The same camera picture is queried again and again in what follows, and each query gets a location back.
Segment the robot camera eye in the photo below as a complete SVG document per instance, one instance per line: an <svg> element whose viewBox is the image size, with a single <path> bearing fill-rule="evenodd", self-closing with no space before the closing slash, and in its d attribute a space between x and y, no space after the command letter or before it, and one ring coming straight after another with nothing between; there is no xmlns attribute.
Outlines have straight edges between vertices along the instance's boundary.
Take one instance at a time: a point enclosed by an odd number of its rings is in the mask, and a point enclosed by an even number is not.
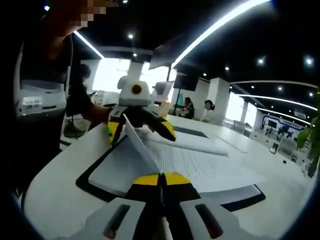
<svg viewBox="0 0 320 240"><path fill-rule="evenodd" d="M132 93L133 93L133 94L138 95L138 94L140 94L140 93L141 93L142 88L141 88L141 86L140 86L140 85L135 84L135 85L133 85L133 86L132 86L131 91L132 91Z"/></svg>

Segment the woman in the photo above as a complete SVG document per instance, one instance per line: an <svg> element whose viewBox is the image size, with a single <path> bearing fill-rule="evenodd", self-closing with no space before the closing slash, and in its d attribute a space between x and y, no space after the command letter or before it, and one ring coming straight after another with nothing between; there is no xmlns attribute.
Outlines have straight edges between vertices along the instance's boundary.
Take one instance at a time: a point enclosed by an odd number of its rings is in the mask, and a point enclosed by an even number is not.
<svg viewBox="0 0 320 240"><path fill-rule="evenodd" d="M179 113L180 117L184 117L186 119L193 119L195 116L195 107L190 97L186 97L184 99L184 108L181 113Z"/></svg>
<svg viewBox="0 0 320 240"><path fill-rule="evenodd" d="M204 101L204 108L206 109L206 112L203 115L201 121L204 123L212 123L216 106L211 100L206 100Z"/></svg>

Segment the green plant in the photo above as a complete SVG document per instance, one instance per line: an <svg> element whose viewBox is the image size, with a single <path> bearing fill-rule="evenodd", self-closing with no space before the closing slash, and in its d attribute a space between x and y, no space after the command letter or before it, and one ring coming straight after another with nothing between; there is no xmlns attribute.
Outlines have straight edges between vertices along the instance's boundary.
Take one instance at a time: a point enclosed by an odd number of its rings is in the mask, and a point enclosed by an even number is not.
<svg viewBox="0 0 320 240"><path fill-rule="evenodd" d="M320 86L316 90L315 101L317 106L316 117L311 121L309 128L302 130L297 138L297 149L302 149L309 141L311 144L312 162L308 170L309 177L313 177L317 170L317 165L320 159Z"/></svg>

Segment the white desk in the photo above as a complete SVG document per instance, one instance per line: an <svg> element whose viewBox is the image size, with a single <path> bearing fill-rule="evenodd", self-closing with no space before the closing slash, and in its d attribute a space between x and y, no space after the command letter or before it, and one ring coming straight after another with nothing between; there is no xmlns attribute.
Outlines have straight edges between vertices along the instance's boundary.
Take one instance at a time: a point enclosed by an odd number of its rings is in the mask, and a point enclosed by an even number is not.
<svg viewBox="0 0 320 240"><path fill-rule="evenodd" d="M258 187L266 199L233 213L248 232L278 238L300 212L311 186L300 168L290 161L283 164L282 156L225 127L176 116L167 118L174 126L202 131L213 141L218 136L230 146L231 157L237 156L243 165L265 177ZM45 238L74 234L90 214L106 204L79 189L75 182L108 148L108 129L101 124L59 154L32 181L24 211Z"/></svg>

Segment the led strip light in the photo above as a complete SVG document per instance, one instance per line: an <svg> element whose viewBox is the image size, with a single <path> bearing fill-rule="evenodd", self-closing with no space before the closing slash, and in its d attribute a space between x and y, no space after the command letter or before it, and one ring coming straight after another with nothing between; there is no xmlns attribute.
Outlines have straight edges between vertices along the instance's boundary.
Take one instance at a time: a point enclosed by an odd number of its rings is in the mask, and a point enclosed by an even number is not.
<svg viewBox="0 0 320 240"><path fill-rule="evenodd" d="M311 125L311 123L310 123L310 122L304 121L304 120L299 119L299 118L297 118L297 117L290 116L290 115L287 115L287 114L284 114L284 113L281 113L281 112L271 111L271 110L264 109L264 108L260 108L260 107L257 107L256 109L261 110L261 111L265 111L265 112L269 112L269 113L272 113L272 114L282 115L282 116L285 116L285 117L288 117L288 118L291 118L291 119L294 119L294 120L297 120L297 121L303 122L304 124Z"/></svg>
<svg viewBox="0 0 320 240"><path fill-rule="evenodd" d="M315 111L318 111L317 108L313 107L313 106L309 106L300 102L296 102L296 101L290 101L290 100L286 100L286 99L281 99L281 98L276 98L276 97L271 97L271 96L258 96L258 95L250 95L250 94L237 94L239 97L250 97L250 98L257 98L257 99L269 99L269 100L276 100L276 101L281 101L281 102L286 102L286 103L290 103L290 104L295 104L295 105L299 105L302 107L306 107Z"/></svg>
<svg viewBox="0 0 320 240"><path fill-rule="evenodd" d="M214 23L211 27L209 27L204 33L202 33L193 43L191 43L177 59L172 63L171 67L174 68L180 61L187 56L199 43L205 40L209 35L214 33L216 30L221 28L227 22L231 21L235 17L243 14L247 10L258 6L260 4L269 2L270 0L249 0L240 6L236 7L234 10L230 11L228 14L220 18L216 23Z"/></svg>
<svg viewBox="0 0 320 240"><path fill-rule="evenodd" d="M50 9L49 6L44 6L44 10L48 11ZM105 57L99 52L87 39L84 38L78 31L73 32L84 44L86 44L95 54L97 54L101 59Z"/></svg>

